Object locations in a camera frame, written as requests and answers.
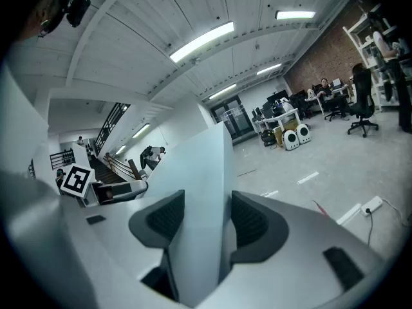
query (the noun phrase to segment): fluorescent ceiling light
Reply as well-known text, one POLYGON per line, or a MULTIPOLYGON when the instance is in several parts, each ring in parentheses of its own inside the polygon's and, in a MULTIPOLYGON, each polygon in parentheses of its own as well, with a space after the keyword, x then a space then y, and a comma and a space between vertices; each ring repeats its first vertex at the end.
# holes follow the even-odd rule
POLYGON ((142 131, 144 131, 146 128, 148 128, 149 126, 150 126, 150 124, 144 125, 142 128, 140 128, 140 129, 138 130, 138 132, 137 132, 136 134, 133 135, 133 138, 138 137, 139 134, 140 134, 142 131))
POLYGON ((227 88, 225 88, 225 89, 223 89, 223 90, 219 91, 218 93, 213 94, 212 96, 210 96, 210 97, 209 97, 209 100, 211 100, 212 98, 215 98, 216 96, 218 96, 218 95, 220 95, 220 94, 224 93, 225 91, 228 91, 228 90, 230 90, 230 89, 232 89, 232 88, 235 88, 235 87, 236 87, 236 84, 233 84, 233 85, 231 85, 231 86, 229 86, 229 87, 227 87, 227 88))
POLYGON ((181 47, 178 51, 174 52, 170 55, 170 58, 174 62, 180 61, 182 58, 193 52, 194 50, 198 49, 199 47, 207 44, 209 41, 221 37, 222 35, 229 33, 234 30, 233 22, 226 23, 214 30, 211 30, 200 37, 196 38, 195 40, 189 42, 186 46, 181 47))
POLYGON ((125 145, 122 145, 122 147, 116 152, 116 155, 121 153, 124 150, 125 147, 126 147, 125 145))
POLYGON ((275 18, 276 19, 287 19, 287 18, 313 18, 315 12, 298 12, 298 11, 293 11, 293 12, 280 12, 277 11, 275 18))
POLYGON ((259 72, 256 73, 256 75, 259 75, 259 74, 261 74, 261 73, 263 73, 263 72, 269 71, 269 70, 274 69, 274 68, 278 68, 278 67, 280 67, 280 65, 282 65, 282 63, 273 65, 273 66, 271 66, 271 67, 269 67, 269 68, 267 68, 267 69, 264 69, 264 70, 262 70, 262 71, 259 71, 259 72))

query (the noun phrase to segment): staircase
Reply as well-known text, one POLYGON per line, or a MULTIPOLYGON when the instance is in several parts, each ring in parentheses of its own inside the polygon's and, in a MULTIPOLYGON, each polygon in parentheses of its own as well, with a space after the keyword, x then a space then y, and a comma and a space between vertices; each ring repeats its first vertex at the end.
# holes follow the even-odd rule
POLYGON ((126 182, 118 174, 106 167, 99 159, 92 159, 89 163, 90 167, 95 170, 96 181, 102 181, 104 184, 126 182))

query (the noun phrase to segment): power strip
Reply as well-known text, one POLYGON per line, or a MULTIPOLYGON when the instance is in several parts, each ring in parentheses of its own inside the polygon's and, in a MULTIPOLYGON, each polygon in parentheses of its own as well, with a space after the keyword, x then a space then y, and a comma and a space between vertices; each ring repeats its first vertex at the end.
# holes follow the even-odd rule
POLYGON ((363 216, 369 216, 369 213, 366 212, 366 209, 370 209, 371 213, 375 212, 380 206, 382 206, 383 201, 379 196, 373 197, 365 205, 360 208, 363 216))

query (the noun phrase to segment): box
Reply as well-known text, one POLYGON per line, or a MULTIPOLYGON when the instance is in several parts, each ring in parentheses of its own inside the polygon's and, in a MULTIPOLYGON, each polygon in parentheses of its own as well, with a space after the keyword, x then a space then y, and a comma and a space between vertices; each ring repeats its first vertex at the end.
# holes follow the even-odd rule
MULTIPOLYGON (((288 131, 289 129, 291 129, 292 131, 294 131, 296 129, 296 127, 299 124, 297 123, 296 119, 292 119, 291 121, 283 124, 283 127, 285 129, 285 131, 288 131)), ((283 143, 282 143, 282 130, 280 127, 275 128, 275 137, 276 137, 276 142, 278 144, 279 147, 283 147, 283 143)))

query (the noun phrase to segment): doorway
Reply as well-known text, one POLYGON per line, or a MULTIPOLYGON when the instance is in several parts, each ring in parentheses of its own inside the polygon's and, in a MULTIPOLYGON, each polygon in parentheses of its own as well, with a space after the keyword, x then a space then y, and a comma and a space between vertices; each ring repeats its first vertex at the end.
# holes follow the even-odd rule
POLYGON ((217 122, 223 121, 225 123, 233 140, 254 131, 245 108, 237 95, 214 106, 211 111, 217 122))

